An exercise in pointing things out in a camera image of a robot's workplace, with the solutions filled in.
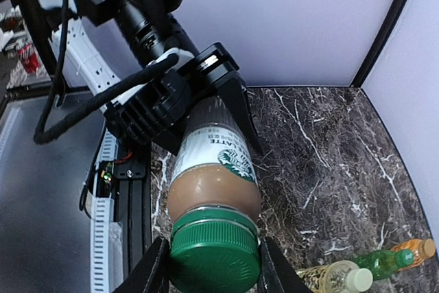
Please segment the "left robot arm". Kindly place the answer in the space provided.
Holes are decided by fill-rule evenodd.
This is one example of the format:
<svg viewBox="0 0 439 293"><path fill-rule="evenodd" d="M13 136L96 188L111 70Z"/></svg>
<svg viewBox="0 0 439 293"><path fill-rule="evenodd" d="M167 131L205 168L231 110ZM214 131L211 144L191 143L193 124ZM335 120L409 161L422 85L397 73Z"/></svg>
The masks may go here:
<svg viewBox="0 0 439 293"><path fill-rule="evenodd" d="M34 142L50 143L100 110L109 132L130 150L154 142L176 154L190 112L218 96L247 142L261 152L239 67L220 43L198 51L173 11L182 0L12 0L21 9L29 34L52 76L48 100ZM115 21L141 70L121 79L112 72L82 31L82 19L100 26ZM72 62L92 98L47 127L54 99Z"/></svg>

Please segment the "coffee latte bottle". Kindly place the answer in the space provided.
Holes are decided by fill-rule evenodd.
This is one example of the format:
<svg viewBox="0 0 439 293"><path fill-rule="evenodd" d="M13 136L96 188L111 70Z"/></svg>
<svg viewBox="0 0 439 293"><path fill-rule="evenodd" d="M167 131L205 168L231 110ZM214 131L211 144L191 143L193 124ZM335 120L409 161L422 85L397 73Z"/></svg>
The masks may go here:
<svg viewBox="0 0 439 293"><path fill-rule="evenodd" d="M206 98L191 111L167 197L172 222L203 206L236 209L253 221L261 212L246 141L219 97Z"/></svg>

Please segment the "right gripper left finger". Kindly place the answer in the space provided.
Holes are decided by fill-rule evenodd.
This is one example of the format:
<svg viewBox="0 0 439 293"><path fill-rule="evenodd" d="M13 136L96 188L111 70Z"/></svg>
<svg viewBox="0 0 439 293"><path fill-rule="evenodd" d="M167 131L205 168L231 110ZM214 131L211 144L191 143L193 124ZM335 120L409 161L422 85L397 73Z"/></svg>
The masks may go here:
<svg viewBox="0 0 439 293"><path fill-rule="evenodd" d="M168 293L169 242L157 237L127 279L113 293Z"/></svg>

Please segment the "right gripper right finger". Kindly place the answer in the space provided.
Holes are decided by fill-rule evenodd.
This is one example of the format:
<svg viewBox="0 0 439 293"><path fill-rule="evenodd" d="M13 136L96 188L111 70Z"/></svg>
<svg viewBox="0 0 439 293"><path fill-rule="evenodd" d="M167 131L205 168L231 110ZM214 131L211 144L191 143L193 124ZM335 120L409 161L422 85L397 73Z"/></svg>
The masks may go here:
<svg viewBox="0 0 439 293"><path fill-rule="evenodd" d="M261 238L258 293L311 293L271 237Z"/></svg>

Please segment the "yellow tea bottle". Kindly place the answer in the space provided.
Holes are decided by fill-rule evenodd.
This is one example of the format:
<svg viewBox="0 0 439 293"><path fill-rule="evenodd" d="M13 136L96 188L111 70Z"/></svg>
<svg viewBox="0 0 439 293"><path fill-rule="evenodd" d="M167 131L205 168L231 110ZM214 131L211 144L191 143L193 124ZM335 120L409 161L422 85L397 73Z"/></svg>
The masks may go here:
<svg viewBox="0 0 439 293"><path fill-rule="evenodd" d="M316 293L365 292L373 282L373 275L369 269L360 268L348 260L298 269L296 274Z"/></svg>

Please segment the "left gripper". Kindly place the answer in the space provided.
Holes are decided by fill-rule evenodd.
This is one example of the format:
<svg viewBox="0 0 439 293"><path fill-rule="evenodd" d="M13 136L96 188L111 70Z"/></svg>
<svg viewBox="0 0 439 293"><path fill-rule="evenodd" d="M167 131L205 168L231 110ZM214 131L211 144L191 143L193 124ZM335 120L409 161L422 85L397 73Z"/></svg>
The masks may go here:
<svg viewBox="0 0 439 293"><path fill-rule="evenodd" d="M182 143L190 110L210 96L218 96L233 120L259 155L263 154L255 128L246 83L239 66L221 43L214 43L177 69L155 79L158 99L153 106L162 127L152 139L176 155Z"/></svg>

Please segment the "green bottle cap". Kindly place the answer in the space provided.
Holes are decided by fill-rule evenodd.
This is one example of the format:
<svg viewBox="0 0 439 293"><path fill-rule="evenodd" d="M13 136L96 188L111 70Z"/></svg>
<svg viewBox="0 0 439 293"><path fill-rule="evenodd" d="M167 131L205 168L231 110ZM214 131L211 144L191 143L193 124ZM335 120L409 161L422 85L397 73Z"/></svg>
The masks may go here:
<svg viewBox="0 0 439 293"><path fill-rule="evenodd" d="M247 292L261 273L257 226L233 208L192 209L172 227L169 258L181 292Z"/></svg>

